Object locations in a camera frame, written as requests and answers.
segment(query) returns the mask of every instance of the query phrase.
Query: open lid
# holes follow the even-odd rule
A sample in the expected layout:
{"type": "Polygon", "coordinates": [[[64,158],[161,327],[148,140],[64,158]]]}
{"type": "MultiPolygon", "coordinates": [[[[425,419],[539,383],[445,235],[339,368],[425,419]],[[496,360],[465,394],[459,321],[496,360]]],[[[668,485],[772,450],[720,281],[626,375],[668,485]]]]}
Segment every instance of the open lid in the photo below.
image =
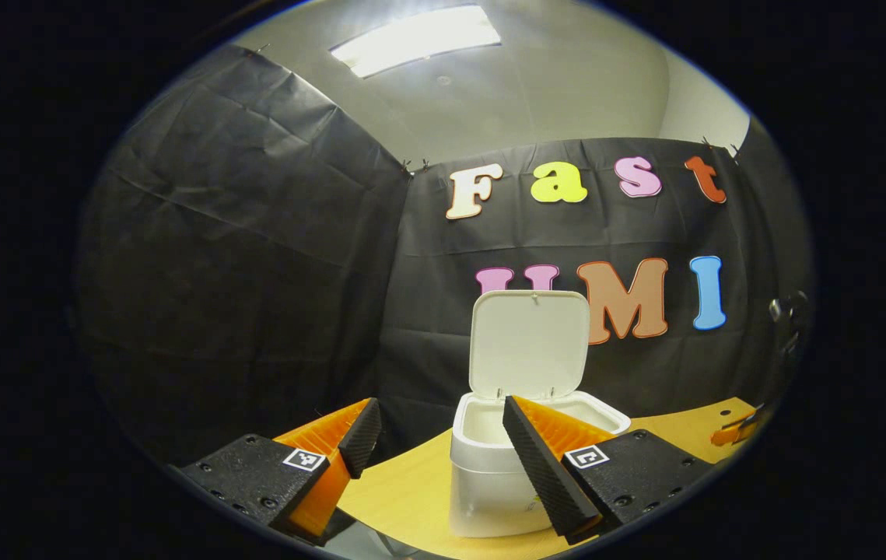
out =
{"type": "Polygon", "coordinates": [[[486,292],[471,322],[471,390],[484,398],[571,393],[584,376],[589,321],[577,292],[486,292]]]}

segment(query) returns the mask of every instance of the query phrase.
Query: table surface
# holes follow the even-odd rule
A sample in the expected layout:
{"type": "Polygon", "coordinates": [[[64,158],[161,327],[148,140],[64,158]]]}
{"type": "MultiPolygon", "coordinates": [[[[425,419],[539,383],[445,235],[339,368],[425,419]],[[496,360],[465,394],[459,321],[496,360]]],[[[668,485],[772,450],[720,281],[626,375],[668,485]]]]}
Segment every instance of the table surface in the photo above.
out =
{"type": "MultiPolygon", "coordinates": [[[[649,430],[695,457],[716,464],[739,446],[714,446],[709,437],[731,419],[753,410],[739,398],[727,398],[691,411],[632,418],[630,430],[649,430]]],[[[552,528],[495,538],[450,534],[452,431],[448,429],[407,453],[365,469],[361,478],[346,486],[339,508],[390,538],[460,560],[536,560],[571,548],[552,528]]]]}

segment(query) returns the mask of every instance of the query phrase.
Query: fluorescent light panel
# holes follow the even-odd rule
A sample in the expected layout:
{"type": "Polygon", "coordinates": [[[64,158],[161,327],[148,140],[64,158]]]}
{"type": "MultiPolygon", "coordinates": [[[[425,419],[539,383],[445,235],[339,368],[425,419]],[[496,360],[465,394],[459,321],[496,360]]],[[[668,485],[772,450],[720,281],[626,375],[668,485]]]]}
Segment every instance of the fluorescent light panel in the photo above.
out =
{"type": "Polygon", "coordinates": [[[481,6],[458,6],[392,22],[330,52],[365,78],[406,61],[500,42],[481,6]]]}

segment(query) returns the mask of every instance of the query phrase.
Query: black backdrop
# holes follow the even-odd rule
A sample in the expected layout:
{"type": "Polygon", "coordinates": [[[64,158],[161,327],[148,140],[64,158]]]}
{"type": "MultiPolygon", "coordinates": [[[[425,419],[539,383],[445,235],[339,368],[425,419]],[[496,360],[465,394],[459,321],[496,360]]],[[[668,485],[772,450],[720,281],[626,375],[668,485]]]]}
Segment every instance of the black backdrop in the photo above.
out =
{"type": "Polygon", "coordinates": [[[223,47],[122,135],[86,205],[80,340],[122,425],[186,464],[370,396],[407,173],[326,96],[223,47]]]}
{"type": "MultiPolygon", "coordinates": [[[[792,187],[744,173],[755,153],[584,139],[410,177],[303,79],[222,47],[155,98],[105,162],[82,221],[80,340],[108,404],[159,460],[186,464],[241,433],[280,433],[376,396],[376,461],[452,425],[478,270],[517,271],[515,289],[529,287],[527,266],[554,265],[554,289],[586,294],[584,263],[612,263],[629,287],[639,262],[663,258],[667,332],[590,346],[580,389],[631,417],[727,397],[769,403],[787,379],[767,306],[806,287],[779,290],[770,273],[757,192],[792,187]],[[651,163],[659,194],[623,194],[614,165],[632,156],[651,163]],[[693,156],[716,171],[722,205],[685,169],[693,156]],[[535,201],[532,171],[548,162],[577,166],[587,198],[535,201]],[[490,163],[503,176],[482,213],[446,219],[450,174],[490,163]],[[723,260],[727,319],[699,331],[688,262],[706,255],[723,260]]],[[[803,261],[806,243],[793,246],[803,261]]]]}

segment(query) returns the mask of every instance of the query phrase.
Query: white bin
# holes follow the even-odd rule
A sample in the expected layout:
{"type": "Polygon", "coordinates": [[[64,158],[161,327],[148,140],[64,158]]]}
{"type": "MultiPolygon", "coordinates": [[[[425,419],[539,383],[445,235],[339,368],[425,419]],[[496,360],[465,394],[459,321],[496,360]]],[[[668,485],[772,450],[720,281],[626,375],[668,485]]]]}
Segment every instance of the white bin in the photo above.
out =
{"type": "Polygon", "coordinates": [[[504,397],[530,398],[612,433],[630,418],[576,390],[588,356],[588,301],[577,292],[496,290],[474,304],[470,378],[453,422],[450,531],[499,537],[550,520],[502,425],[504,397]]]}

